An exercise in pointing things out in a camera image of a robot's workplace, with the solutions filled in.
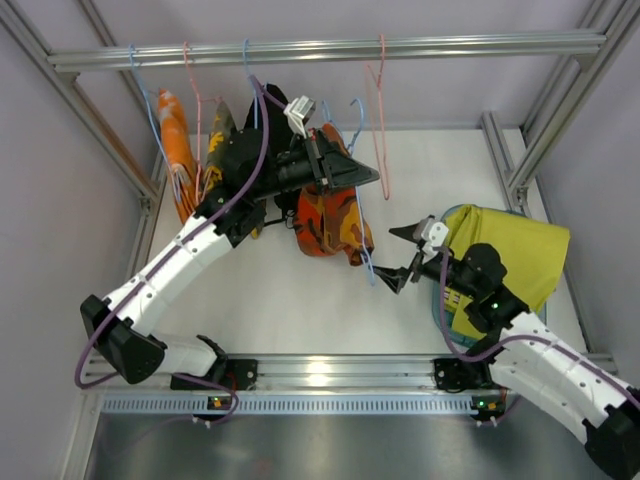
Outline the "blue hanger with camouflage trousers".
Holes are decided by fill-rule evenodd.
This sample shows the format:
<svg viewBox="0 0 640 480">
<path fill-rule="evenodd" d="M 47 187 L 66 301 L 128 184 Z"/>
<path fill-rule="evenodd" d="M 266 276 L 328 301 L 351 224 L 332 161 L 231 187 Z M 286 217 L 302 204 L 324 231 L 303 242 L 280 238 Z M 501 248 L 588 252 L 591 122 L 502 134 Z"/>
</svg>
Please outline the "blue hanger with camouflage trousers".
<svg viewBox="0 0 640 480">
<path fill-rule="evenodd" d="M 356 129 L 356 131 L 352 134 L 351 139 L 349 141 L 349 143 L 347 144 L 347 151 L 349 154 L 353 154 L 355 152 L 355 148 L 357 145 L 357 141 L 359 138 L 360 133 L 363 130 L 364 127 L 364 120 L 365 120 L 365 108 L 364 108 L 364 104 L 362 102 L 362 100 L 358 97 L 354 98 L 351 103 L 351 106 L 356 105 L 359 109 L 359 123 L 358 123 L 358 128 Z M 329 123 L 330 125 L 332 125 L 337 131 L 338 134 L 340 136 L 340 138 L 343 138 L 343 132 L 342 130 L 338 127 L 337 123 L 334 121 L 332 114 L 331 114 L 331 110 L 330 110 L 330 106 L 329 103 L 326 100 L 322 100 L 321 101 L 321 111 L 322 111 L 322 117 L 323 120 L 327 123 Z M 363 208 L 362 208 L 362 201 L 361 201 L 361 195 L 360 195 L 360 190 L 358 187 L 355 188 L 355 197 L 356 197 L 356 205 L 357 205 L 357 209 L 358 209 L 358 213 L 359 213 L 359 221 L 360 221 L 360 227 L 362 228 L 363 231 L 366 230 L 366 225 L 365 225 L 365 218 L 364 218 L 364 212 L 363 212 Z M 374 287 L 376 284 L 376 280 L 375 280 L 375 273 L 374 273 L 374 269 L 373 269 L 373 262 L 372 262 L 372 256 L 370 251 L 368 250 L 368 248 L 366 246 L 363 246 L 364 252 L 360 254 L 360 258 L 363 262 L 363 265 L 366 269 L 367 272 L 367 278 L 368 278 L 368 283 L 370 284 L 371 287 Z"/>
</svg>

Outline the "orange red camouflage trousers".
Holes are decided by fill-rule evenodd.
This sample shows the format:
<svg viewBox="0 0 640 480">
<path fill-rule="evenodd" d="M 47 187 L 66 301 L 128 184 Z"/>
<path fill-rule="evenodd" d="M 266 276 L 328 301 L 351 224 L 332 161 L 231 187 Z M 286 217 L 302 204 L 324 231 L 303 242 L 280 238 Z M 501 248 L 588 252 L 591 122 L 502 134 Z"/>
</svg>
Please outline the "orange red camouflage trousers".
<svg viewBox="0 0 640 480">
<path fill-rule="evenodd" d="M 322 126 L 327 137 L 348 153 L 338 131 L 329 123 Z M 355 188 L 317 192 L 315 184 L 304 187 L 299 196 L 293 219 L 293 229 L 299 249 L 310 257 L 330 257 L 344 253 L 350 266 L 363 264 L 360 254 L 366 246 L 374 251 L 370 226 L 360 227 Z"/>
</svg>

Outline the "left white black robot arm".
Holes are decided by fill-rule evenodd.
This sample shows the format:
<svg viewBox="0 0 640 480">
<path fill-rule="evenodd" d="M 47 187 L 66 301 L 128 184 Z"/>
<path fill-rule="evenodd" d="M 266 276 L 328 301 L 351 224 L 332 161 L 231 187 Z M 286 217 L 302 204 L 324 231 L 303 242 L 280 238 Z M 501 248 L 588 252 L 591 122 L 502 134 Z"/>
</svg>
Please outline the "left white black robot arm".
<svg viewBox="0 0 640 480">
<path fill-rule="evenodd" d="M 319 129 L 295 135 L 278 156 L 265 132 L 231 134 L 221 160 L 223 180 L 210 190 L 171 242 L 105 298 L 88 296 L 80 312 L 91 345 L 116 375 L 135 385 L 154 374 L 215 382 L 227 355 L 204 335 L 156 333 L 172 301 L 215 261 L 235 249 L 265 218 L 263 200 L 315 186 L 334 192 L 378 180 L 378 172 L 343 152 Z"/>
</svg>

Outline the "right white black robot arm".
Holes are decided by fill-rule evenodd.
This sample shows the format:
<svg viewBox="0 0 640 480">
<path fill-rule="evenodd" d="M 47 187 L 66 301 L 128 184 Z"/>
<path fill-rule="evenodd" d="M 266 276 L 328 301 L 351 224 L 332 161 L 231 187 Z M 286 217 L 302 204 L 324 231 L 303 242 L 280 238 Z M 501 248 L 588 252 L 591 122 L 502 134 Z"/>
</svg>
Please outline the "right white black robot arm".
<svg viewBox="0 0 640 480">
<path fill-rule="evenodd" d="M 491 381 L 525 398 L 561 423 L 613 479 L 639 473 L 639 390 L 601 369 L 552 332 L 504 283 L 498 251 L 475 243 L 455 259 L 446 246 L 447 226 L 432 216 L 390 234 L 415 244 L 410 266 L 375 267 L 398 293 L 423 277 L 470 298 L 465 311 L 484 336 L 461 362 L 485 365 Z"/>
</svg>

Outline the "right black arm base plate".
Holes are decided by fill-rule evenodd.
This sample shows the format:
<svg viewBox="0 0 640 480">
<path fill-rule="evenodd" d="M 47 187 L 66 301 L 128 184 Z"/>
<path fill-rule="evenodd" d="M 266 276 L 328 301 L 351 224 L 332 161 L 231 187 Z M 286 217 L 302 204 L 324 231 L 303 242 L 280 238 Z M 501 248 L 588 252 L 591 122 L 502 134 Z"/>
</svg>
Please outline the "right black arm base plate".
<svg viewBox="0 0 640 480">
<path fill-rule="evenodd" d="M 437 388 L 449 393 L 494 386 L 489 368 L 482 362 L 470 363 L 454 357 L 440 357 L 433 360 L 433 367 Z"/>
</svg>

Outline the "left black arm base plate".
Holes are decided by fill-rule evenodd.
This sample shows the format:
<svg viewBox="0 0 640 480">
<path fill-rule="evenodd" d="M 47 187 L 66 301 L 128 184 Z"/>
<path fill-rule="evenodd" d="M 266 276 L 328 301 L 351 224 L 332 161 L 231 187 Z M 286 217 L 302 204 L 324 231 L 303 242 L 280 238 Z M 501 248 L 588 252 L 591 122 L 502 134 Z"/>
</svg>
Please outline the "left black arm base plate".
<svg viewBox="0 0 640 480">
<path fill-rule="evenodd" d="M 175 391 L 205 390 L 215 383 L 233 391 L 248 391 L 255 387 L 258 361 L 252 358 L 218 359 L 203 376 L 176 374 L 171 376 L 170 389 Z"/>
</svg>

